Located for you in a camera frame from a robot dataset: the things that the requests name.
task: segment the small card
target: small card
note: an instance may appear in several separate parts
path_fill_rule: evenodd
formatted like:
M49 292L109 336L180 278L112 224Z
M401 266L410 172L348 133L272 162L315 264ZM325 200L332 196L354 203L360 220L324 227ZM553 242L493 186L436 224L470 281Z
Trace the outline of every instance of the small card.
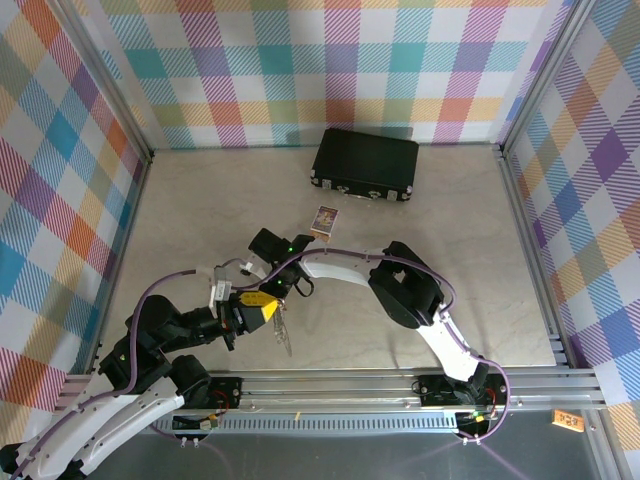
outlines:
M320 208L318 208L318 213L316 213L316 218L311 224L311 235L329 243L333 224L337 217L337 209L325 207L324 205L320 206Z

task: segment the black briefcase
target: black briefcase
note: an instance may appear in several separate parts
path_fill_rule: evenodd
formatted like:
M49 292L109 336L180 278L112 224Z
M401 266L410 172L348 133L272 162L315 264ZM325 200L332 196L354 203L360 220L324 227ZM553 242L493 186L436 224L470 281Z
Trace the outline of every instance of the black briefcase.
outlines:
M404 202L413 193L418 144L330 128L324 132L311 183L347 195Z

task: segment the plaid backdrop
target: plaid backdrop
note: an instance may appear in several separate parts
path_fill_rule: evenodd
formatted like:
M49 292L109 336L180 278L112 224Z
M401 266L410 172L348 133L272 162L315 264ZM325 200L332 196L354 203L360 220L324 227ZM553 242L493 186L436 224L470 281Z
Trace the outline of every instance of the plaid backdrop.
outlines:
M156 146L194 148L497 138L571 1L74 3Z
M142 163L45 0L0 0L0 445L86 360Z
M562 318L640 478L640 0L600 0L515 153Z

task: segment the beige floor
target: beige floor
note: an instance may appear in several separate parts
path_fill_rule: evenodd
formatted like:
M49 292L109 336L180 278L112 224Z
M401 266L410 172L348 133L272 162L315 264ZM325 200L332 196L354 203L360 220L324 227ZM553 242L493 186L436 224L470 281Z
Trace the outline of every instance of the beige floor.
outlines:
M469 343L507 366L550 365L533 287L489 147L423 147L408 203L370 201L314 188L316 149L159 153L151 168L105 330L125 332L142 291L167 273L248 254L261 227L292 239L319 205L338 208L332 246L407 243L457 288L452 315ZM159 289L181 310L207 303L204 278ZM373 293L319 280L309 299L287 298L289 358L266 325L227 352L220 341L192 350L208 368L419 367L437 361L415 332L385 315Z

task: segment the keys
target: keys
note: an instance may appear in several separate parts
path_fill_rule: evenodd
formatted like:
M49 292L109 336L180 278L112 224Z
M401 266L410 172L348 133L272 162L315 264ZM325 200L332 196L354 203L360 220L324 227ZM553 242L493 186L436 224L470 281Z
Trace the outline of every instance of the keys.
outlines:
M287 354L293 356L291 350L291 341L289 340L289 333L287 332L287 326L284 324L284 302L280 300L278 309L273 314L273 330L276 335L276 341L278 345L283 344L287 349Z

